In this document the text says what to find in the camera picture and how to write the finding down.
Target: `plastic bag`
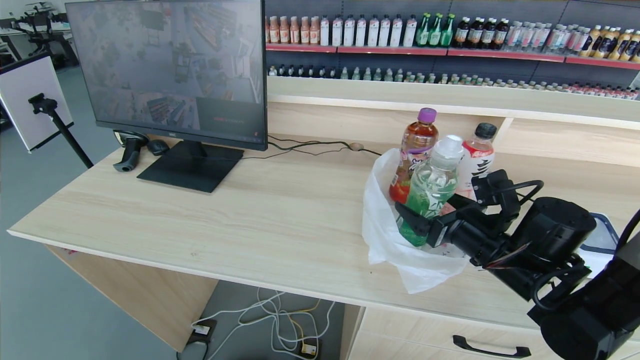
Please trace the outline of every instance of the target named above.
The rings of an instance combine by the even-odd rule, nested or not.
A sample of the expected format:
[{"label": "plastic bag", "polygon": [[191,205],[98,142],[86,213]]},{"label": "plastic bag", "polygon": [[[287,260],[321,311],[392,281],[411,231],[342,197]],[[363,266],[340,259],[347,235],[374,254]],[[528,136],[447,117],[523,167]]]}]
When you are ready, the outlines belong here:
[{"label": "plastic bag", "polygon": [[400,162],[400,150],[380,156],[369,174],[364,191],[362,237],[369,246],[369,264],[392,263],[409,294],[419,293],[458,275],[467,265],[464,253],[451,244],[437,248],[411,245],[398,231],[388,188]]}]

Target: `monitor base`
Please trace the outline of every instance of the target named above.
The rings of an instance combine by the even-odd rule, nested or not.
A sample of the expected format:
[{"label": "monitor base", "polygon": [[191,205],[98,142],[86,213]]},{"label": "monitor base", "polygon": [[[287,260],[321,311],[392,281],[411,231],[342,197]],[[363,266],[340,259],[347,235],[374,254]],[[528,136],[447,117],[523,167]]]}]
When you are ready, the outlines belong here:
[{"label": "monitor base", "polygon": [[243,153],[183,140],[138,175],[138,179],[212,193]]}]

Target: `computer mouse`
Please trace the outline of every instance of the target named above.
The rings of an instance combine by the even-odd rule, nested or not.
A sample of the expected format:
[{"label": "computer mouse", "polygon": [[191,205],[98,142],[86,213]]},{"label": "computer mouse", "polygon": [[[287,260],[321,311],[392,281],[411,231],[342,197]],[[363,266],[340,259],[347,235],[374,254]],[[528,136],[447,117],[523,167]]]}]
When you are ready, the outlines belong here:
[{"label": "computer mouse", "polygon": [[160,156],[169,151],[169,145],[164,140],[151,140],[147,144],[147,149],[156,156]]}]

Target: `computer monitor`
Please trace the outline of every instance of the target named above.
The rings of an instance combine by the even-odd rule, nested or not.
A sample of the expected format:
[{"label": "computer monitor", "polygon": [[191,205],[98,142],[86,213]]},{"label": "computer monitor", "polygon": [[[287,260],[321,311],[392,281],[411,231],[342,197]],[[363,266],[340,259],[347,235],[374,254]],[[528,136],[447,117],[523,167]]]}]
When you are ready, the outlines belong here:
[{"label": "computer monitor", "polygon": [[96,124],[183,139],[140,179],[211,192],[266,150],[264,0],[67,3]]}]

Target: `surveillance camera feed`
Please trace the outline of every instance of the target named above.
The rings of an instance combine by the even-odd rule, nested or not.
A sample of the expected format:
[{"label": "surveillance camera feed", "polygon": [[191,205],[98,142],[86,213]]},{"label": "surveillance camera feed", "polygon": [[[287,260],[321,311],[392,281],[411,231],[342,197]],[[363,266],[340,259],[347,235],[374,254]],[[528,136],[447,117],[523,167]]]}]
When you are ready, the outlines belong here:
[{"label": "surveillance camera feed", "polygon": [[67,15],[98,122],[265,143],[260,0],[68,3]]}]

